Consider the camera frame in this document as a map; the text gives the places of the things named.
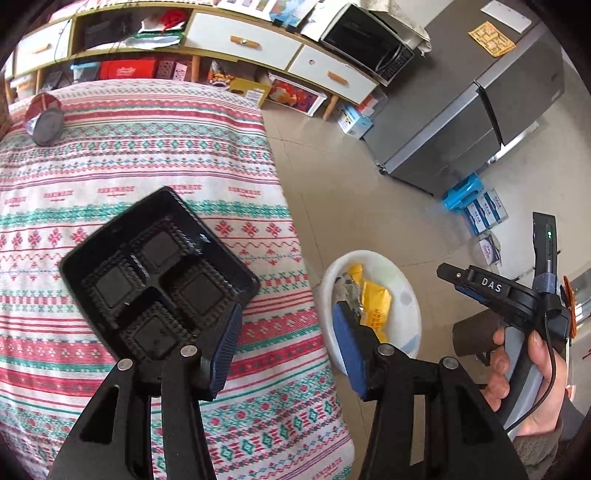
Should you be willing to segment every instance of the black cable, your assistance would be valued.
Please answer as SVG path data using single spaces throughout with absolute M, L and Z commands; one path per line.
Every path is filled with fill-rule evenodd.
M 544 392 L 544 395 L 540 397 L 540 399 L 532 405 L 532 407 L 525 412 L 513 425 L 509 426 L 505 429 L 505 433 L 509 433 L 513 430 L 517 425 L 519 425 L 522 421 L 524 421 L 527 417 L 529 417 L 533 412 L 537 410 L 537 408 L 542 405 L 542 402 L 550 395 L 550 391 L 552 387 L 554 387 L 554 381 L 556 380 L 556 358 L 554 357 L 554 349 L 550 343 L 550 331 L 548 329 L 548 316 L 544 314 L 544 328 L 546 333 L 546 345 L 548 346 L 548 354 L 550 355 L 550 364 L 552 365 L 552 376 L 550 377 L 550 383 L 548 384 L 548 388 Z
M 56 42 L 56 47 L 53 50 L 53 63 L 56 64 L 57 63 L 57 59 L 56 59 L 56 55 L 57 55 L 57 47 L 60 45 L 60 40 L 61 40 L 61 36 L 64 34 L 64 30 L 67 28 L 68 24 L 73 24 L 74 23 L 74 18 L 69 18 L 66 26 L 64 28 L 61 29 L 59 36 L 57 37 L 57 42 Z

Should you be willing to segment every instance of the white box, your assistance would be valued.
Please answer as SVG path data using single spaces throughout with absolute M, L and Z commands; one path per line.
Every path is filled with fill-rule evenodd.
M 476 205 L 480 215 L 483 217 L 487 228 L 490 228 L 491 226 L 498 223 L 495 215 L 493 214 L 492 207 L 484 195 L 480 195 L 476 200 L 474 200 L 474 204 Z
M 505 210 L 505 207 L 503 206 L 501 199 L 497 195 L 495 189 L 488 190 L 483 196 L 491 206 L 492 213 L 495 216 L 497 223 L 501 223 L 508 217 L 507 210 Z
M 480 212 L 478 211 L 474 203 L 468 205 L 464 212 L 475 234 L 479 235 L 480 233 L 486 231 L 486 225 L 484 223 L 484 220 L 482 219 Z
M 342 100 L 336 104 L 332 114 L 340 129 L 353 138 L 361 138 L 374 124 L 369 118 L 361 115 L 353 105 Z

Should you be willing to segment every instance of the white paper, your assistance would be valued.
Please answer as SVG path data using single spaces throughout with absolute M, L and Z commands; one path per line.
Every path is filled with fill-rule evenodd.
M 276 0 L 221 0 L 217 6 L 225 10 L 240 12 L 241 14 L 271 21 L 269 12 Z
M 301 34 L 314 41 L 319 41 L 324 31 L 328 28 L 333 18 L 348 3 L 356 3 L 349 0 L 324 0 L 317 3 L 312 10 L 306 24 L 301 29 Z
M 523 31 L 531 25 L 531 20 L 529 18 L 524 17 L 519 12 L 516 12 L 512 8 L 503 5 L 496 0 L 493 0 L 480 10 L 519 33 L 523 33 Z

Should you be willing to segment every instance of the black plastic tray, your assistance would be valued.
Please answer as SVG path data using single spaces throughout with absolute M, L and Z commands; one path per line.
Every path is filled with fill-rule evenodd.
M 163 360 L 211 338 L 228 306 L 257 294 L 257 277 L 169 187 L 99 228 L 61 261 L 82 315 L 116 360 L 131 358 L 158 394 Z

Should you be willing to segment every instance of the wooden leg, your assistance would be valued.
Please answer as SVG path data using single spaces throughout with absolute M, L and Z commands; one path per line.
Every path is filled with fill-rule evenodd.
M 6 91 L 8 105 L 12 105 L 14 103 L 14 92 L 10 88 L 10 80 L 4 80 L 4 90 Z
M 35 83 L 35 94 L 39 93 L 41 87 L 43 86 L 43 69 L 37 70 L 37 81 Z
M 324 112 L 324 115 L 322 115 L 322 120 L 324 120 L 325 122 L 328 121 L 328 119 L 330 118 L 330 114 L 332 113 L 332 110 L 335 109 L 336 102 L 338 102 L 338 101 L 339 101 L 338 95 L 333 95 L 332 97 L 330 97 L 330 102 L 329 102 L 328 106 L 326 107 L 326 111 Z
M 193 83 L 199 82 L 199 64 L 201 63 L 201 57 L 199 55 L 193 55 L 191 61 L 191 81 Z

